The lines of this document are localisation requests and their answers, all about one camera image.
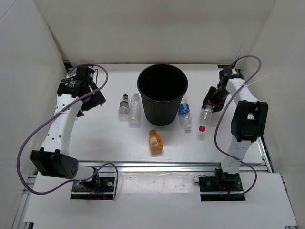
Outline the clear plastic bottle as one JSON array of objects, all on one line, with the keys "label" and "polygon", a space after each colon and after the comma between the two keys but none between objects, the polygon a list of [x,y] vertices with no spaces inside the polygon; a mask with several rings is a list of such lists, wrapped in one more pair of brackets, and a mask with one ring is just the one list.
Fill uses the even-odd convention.
[{"label": "clear plastic bottle", "polygon": [[130,127],[134,128],[141,125],[141,100],[138,93],[135,93],[131,98],[128,123]]}]

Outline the clear bottle red cap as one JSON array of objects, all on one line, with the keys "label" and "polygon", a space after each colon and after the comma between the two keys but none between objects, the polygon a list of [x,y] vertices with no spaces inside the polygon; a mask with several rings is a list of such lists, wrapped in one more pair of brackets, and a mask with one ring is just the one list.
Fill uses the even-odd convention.
[{"label": "clear bottle red cap", "polygon": [[213,105],[208,102],[201,108],[200,116],[199,116],[199,128],[197,138],[198,140],[204,140],[205,134],[209,129],[211,118],[213,113]]}]

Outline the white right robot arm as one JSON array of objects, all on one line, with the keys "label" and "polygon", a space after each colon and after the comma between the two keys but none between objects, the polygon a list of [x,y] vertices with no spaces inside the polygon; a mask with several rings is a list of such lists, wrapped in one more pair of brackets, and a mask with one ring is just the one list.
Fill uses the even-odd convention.
[{"label": "white right robot arm", "polygon": [[206,129],[212,113],[226,111],[229,95],[236,104],[231,121],[232,140],[213,177],[214,186],[221,191],[238,184],[240,165],[249,147],[263,135],[268,113],[268,104],[252,95],[244,77],[233,68],[225,68],[219,72],[218,85],[210,87],[203,101],[200,131]]}]

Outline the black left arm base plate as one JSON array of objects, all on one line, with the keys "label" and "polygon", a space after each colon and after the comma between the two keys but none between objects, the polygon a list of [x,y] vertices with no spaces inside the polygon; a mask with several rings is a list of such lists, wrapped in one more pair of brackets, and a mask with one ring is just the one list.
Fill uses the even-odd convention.
[{"label": "black left arm base plate", "polygon": [[71,188],[72,200],[113,200],[115,177],[95,175],[89,182],[74,182]]}]

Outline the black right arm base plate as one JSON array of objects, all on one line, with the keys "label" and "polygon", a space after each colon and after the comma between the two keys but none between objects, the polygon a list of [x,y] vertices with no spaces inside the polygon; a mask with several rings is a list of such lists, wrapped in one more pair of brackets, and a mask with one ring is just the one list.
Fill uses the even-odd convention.
[{"label": "black right arm base plate", "polygon": [[201,202],[246,201],[240,177],[233,184],[220,184],[215,176],[197,175]]}]

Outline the clear bottle blue label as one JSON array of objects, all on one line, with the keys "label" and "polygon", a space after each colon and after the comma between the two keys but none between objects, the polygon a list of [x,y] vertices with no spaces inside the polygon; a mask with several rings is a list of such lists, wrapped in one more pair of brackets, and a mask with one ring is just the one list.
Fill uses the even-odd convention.
[{"label": "clear bottle blue label", "polygon": [[178,110],[179,121],[184,132],[188,133],[192,128],[192,117],[190,113],[187,95],[182,97]]}]

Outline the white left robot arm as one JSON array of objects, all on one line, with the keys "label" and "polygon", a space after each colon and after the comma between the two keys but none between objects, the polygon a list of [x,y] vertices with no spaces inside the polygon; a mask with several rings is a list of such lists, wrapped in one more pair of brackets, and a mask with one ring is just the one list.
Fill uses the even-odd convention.
[{"label": "white left robot arm", "polygon": [[77,180],[89,191],[98,189],[99,176],[95,168],[82,166],[76,158],[69,156],[69,142],[76,119],[106,101],[93,81],[96,75],[98,71],[92,64],[84,64],[76,68],[75,74],[61,80],[55,119],[51,121],[40,149],[33,150],[30,155],[43,176]]}]

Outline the clear bottle black label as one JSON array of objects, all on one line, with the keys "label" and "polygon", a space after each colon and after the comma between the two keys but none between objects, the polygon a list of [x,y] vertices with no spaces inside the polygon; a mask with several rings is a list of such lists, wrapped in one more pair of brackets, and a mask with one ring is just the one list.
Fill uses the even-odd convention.
[{"label": "clear bottle black label", "polygon": [[129,116],[130,100],[127,94],[124,94],[119,103],[118,117],[121,121],[127,121]]}]

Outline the orange juice bottle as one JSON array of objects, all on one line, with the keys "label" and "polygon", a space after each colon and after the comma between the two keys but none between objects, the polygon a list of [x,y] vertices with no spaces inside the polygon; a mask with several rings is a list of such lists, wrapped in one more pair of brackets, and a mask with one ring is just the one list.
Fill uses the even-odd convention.
[{"label": "orange juice bottle", "polygon": [[152,154],[159,154],[163,150],[163,143],[161,137],[155,130],[149,132],[149,145]]}]

